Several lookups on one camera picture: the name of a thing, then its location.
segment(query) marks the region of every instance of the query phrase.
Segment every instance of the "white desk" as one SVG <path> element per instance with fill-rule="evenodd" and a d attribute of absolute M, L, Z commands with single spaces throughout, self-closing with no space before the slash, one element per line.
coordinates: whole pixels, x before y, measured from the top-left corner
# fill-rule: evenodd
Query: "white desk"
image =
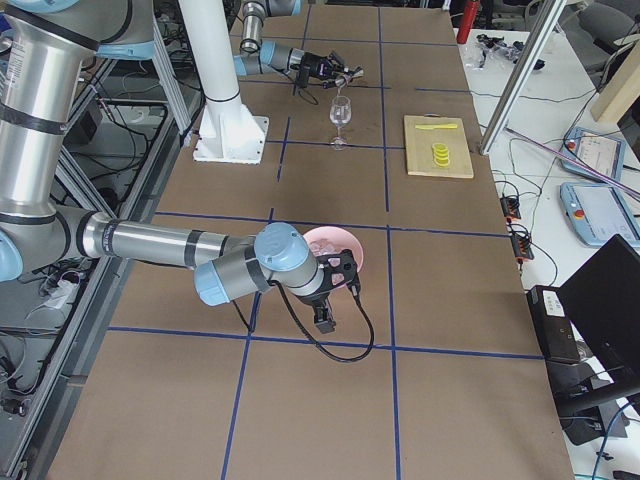
<path fill-rule="evenodd" d="M 474 39 L 480 33 L 488 36 L 504 36 L 508 44 L 514 41 L 524 42 L 528 36 L 526 32 L 473 30 L 468 44 L 460 46 L 463 62 L 465 59 L 474 57 L 474 53 L 477 57 L 479 48 Z M 546 61 L 545 67 L 531 75 L 522 95 L 561 100 L 593 90 L 589 77 L 563 35 L 553 34 L 541 58 Z M 487 125 L 498 103 L 498 98 L 477 94 L 500 95 L 513 67 L 506 61 L 495 58 L 489 58 L 481 70 L 473 68 L 472 64 L 472 61 L 465 62 L 465 73 L 471 91 L 476 93 L 474 105 L 478 120 L 481 125 Z M 541 142 L 562 139 L 590 96 L 591 93 L 562 103 L 520 98 L 511 113 L 509 126 Z M 617 125 L 614 124 L 596 123 L 589 108 L 585 110 L 578 126 L 600 132 L 618 130 Z M 524 195 L 520 199 L 520 211 L 523 217 L 520 223 L 529 229 L 533 225 L 532 240 L 555 260 L 558 265 L 558 277 L 554 285 L 561 285 L 596 251 L 586 247 L 578 239 L 560 203 L 559 189 L 562 183 L 585 181 L 585 179 L 565 171 L 558 162 L 554 163 L 553 155 L 522 141 L 511 142 L 512 163 L 509 154 L 509 143 L 512 138 L 510 134 L 503 132 L 492 147 L 490 158 L 492 168 L 495 169 L 494 177 L 496 180 L 507 180 L 513 183 L 520 193 L 523 193 L 537 192 L 537 189 L 527 180 L 536 185 L 542 185 L 548 175 L 535 213 L 535 224 L 533 212 L 536 197 L 533 195 Z M 550 143 L 555 148 L 560 144 L 561 140 Z M 625 152 L 625 164 L 636 167 L 640 165 L 630 148 Z M 638 189 L 640 174 L 625 171 L 622 182 Z M 503 184 L 496 185 L 499 193 L 502 192 L 503 186 Z M 513 194 L 512 187 L 506 186 L 505 193 Z M 629 199 L 628 204 L 634 213 L 640 211 L 638 202 Z M 552 262 L 537 249 L 534 249 L 534 255 L 535 260 L 525 263 L 523 268 L 522 284 L 525 289 L 536 284 L 549 284 L 554 277 L 555 269 Z M 637 418 L 630 408 L 626 410 L 626 414 Z M 601 462 L 598 470 L 600 476 L 612 478 L 612 470 L 640 473 L 640 424 L 632 422 L 627 432 L 630 435 L 629 439 L 609 439 L 605 451 L 615 459 Z M 599 450 L 600 444 L 601 439 L 597 439 L 576 447 L 567 439 L 574 472 L 591 475 L 596 459 L 595 452 Z"/>

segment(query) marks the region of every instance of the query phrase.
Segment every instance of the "red cylinder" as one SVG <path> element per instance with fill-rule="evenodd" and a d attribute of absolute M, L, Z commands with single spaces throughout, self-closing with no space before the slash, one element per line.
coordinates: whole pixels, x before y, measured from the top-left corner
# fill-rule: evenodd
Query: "red cylinder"
<path fill-rule="evenodd" d="M 464 14 L 462 15 L 462 21 L 460 22 L 460 28 L 458 28 L 458 36 L 456 37 L 456 40 L 460 45 L 467 43 L 467 39 L 469 38 L 469 32 L 473 27 L 473 22 L 476 19 L 476 15 L 478 14 L 479 7 L 480 7 L 479 0 L 467 0 L 466 5 L 464 6 Z"/>

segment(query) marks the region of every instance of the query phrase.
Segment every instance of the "black monitor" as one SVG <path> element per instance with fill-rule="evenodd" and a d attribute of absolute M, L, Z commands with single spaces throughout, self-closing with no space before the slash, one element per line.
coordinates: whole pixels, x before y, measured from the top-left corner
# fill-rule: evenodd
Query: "black monitor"
<path fill-rule="evenodd" d="M 606 428 L 617 410 L 616 399 L 627 397 L 640 403 L 640 255 L 620 235 L 613 236 L 560 287 L 558 298 L 613 379 L 603 384 L 583 364 L 570 374 L 563 367 L 549 368 L 559 416 L 599 418 L 599 427 L 597 421 L 579 422 L 582 428 L 575 429 L 576 441 L 567 430 L 574 443 L 583 443 L 603 433 L 602 424 Z M 567 375 L 571 378 L 560 378 Z M 635 408 L 640 413 L 640 405 Z M 620 428 L 624 436 L 624 427 Z"/>

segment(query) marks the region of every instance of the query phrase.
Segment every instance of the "desk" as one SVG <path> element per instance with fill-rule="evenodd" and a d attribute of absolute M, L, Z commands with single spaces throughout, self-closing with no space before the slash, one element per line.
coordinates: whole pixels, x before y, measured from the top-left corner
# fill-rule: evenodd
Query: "desk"
<path fill-rule="evenodd" d="M 508 44 L 514 41 L 526 42 L 526 32 L 504 31 L 472 31 L 467 45 L 460 46 L 461 57 L 472 59 L 477 47 L 473 39 L 480 33 L 489 36 L 505 37 Z M 522 95 L 539 98 L 564 99 L 579 96 L 593 89 L 593 84 L 578 61 L 566 38 L 559 33 L 553 33 L 541 58 L 546 61 L 546 66 L 534 72 L 522 92 Z M 511 73 L 511 67 L 507 62 L 493 59 L 489 60 L 483 70 L 474 69 L 473 62 L 469 61 L 465 68 L 465 74 L 472 92 L 476 92 L 473 101 L 479 122 L 486 125 L 497 105 L 498 99 L 477 94 L 500 95 Z M 569 100 L 562 103 L 553 103 L 540 100 L 521 98 L 516 103 L 509 119 L 509 126 L 538 141 L 546 142 L 552 139 L 561 139 L 569 128 L 591 94 L 582 98 Z M 615 132 L 618 126 L 615 124 L 596 123 L 591 116 L 589 108 L 585 111 L 578 126 L 599 132 Z M 558 276 L 554 285 L 562 285 L 596 249 L 586 247 L 580 242 L 571 228 L 564 209 L 560 203 L 560 185 L 569 181 L 586 181 L 583 177 L 573 175 L 564 170 L 558 162 L 554 162 L 553 156 L 543 152 L 537 147 L 521 141 L 512 142 L 512 154 L 509 153 L 510 140 L 513 137 L 503 132 L 494 144 L 491 152 L 491 166 L 494 169 L 496 180 L 507 180 L 515 184 L 520 192 L 537 191 L 531 183 L 542 185 L 542 197 L 535 213 L 533 212 L 536 199 L 531 196 L 523 196 L 521 199 L 522 223 L 528 228 L 533 228 L 533 241 L 550 254 L 558 265 Z M 550 143 L 558 148 L 561 140 Z M 625 164 L 638 167 L 638 160 L 631 148 L 625 152 Z M 624 171 L 622 182 L 632 188 L 640 187 L 640 175 Z M 498 184 L 498 192 L 502 191 L 502 185 Z M 512 194 L 513 190 L 507 187 L 506 194 Z M 634 212 L 639 211 L 640 204 L 628 199 L 628 204 Z M 539 250 L 534 249 L 536 259 L 526 263 L 523 269 L 522 284 L 525 289 L 536 284 L 549 284 L 554 277 L 554 267 L 550 260 Z M 593 359 L 592 363 L 596 372 L 603 368 Z M 626 413 L 634 418 L 637 414 L 631 409 Z M 599 474 L 608 478 L 612 470 L 628 470 L 638 473 L 640 468 L 640 424 L 632 422 L 628 428 L 629 439 L 611 439 L 606 451 L 615 457 L 610 462 L 602 462 Z M 595 462 L 594 452 L 600 448 L 601 439 L 592 441 L 580 447 L 575 447 L 567 440 L 567 446 L 571 456 L 573 468 L 578 473 L 591 474 Z"/>
<path fill-rule="evenodd" d="M 350 148 L 327 143 L 335 92 L 312 87 L 312 106 L 280 77 L 250 79 L 244 101 L 270 117 L 262 163 L 196 164 L 184 149 L 155 222 L 347 228 L 376 348 L 332 363 L 273 293 L 240 302 L 258 322 L 247 335 L 233 307 L 199 302 L 191 272 L 138 264 L 49 478 L 573 478 L 488 159 L 472 155 L 470 181 L 405 173 L 405 114 L 462 117 L 480 138 L 471 96 L 447 90 L 467 89 L 448 15 L 311 6 L 265 37 L 364 67 L 346 90 Z M 359 353 L 348 294 L 332 305 L 330 348 Z"/>

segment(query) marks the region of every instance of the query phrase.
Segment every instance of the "cutting board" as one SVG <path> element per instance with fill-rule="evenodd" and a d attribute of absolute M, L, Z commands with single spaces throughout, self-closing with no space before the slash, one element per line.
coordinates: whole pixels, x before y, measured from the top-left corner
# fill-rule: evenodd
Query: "cutting board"
<path fill-rule="evenodd" d="M 455 123 L 455 129 L 419 130 L 416 125 Z M 459 118 L 405 115 L 404 138 L 409 175 L 427 177 L 473 178 L 473 166 L 464 126 Z M 433 161 L 432 145 L 444 143 L 449 148 L 450 164 L 440 167 Z"/>

